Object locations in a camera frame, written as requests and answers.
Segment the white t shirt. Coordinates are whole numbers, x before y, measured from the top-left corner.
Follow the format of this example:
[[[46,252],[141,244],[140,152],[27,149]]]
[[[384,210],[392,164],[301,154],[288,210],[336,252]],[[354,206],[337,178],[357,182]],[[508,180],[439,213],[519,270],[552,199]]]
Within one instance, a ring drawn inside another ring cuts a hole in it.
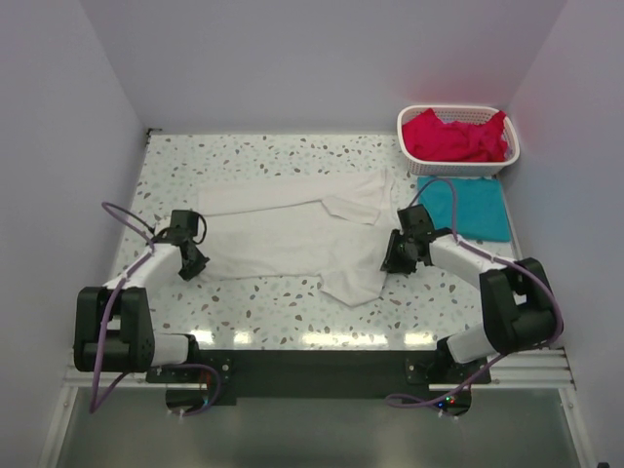
[[[381,269],[398,225],[394,178],[385,170],[277,177],[203,188],[208,222],[200,246],[208,277],[315,276],[323,293],[347,306],[380,297]]]

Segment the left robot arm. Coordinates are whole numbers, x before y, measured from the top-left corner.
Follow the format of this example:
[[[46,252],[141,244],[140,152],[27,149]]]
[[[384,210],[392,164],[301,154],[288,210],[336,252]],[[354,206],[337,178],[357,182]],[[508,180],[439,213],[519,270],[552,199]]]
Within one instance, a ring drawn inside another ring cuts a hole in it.
[[[206,268],[199,250],[207,223],[189,210],[174,210],[170,224],[152,237],[141,258],[100,287],[77,296],[73,360],[78,371],[146,372],[167,366],[180,382],[195,380],[202,359],[195,339],[153,330],[149,296],[174,277],[188,282]]]

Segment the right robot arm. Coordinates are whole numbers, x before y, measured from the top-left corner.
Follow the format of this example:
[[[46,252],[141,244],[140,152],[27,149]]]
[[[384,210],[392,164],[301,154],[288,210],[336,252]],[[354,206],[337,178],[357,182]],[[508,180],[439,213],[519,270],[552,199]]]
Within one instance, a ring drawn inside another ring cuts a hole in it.
[[[449,228],[436,229],[422,205],[398,211],[381,270],[412,274],[419,264],[435,266],[477,289],[479,325],[440,339],[435,353],[413,369],[427,383],[454,383],[470,366],[493,355],[507,356],[559,337],[563,319],[542,264],[480,250]]]

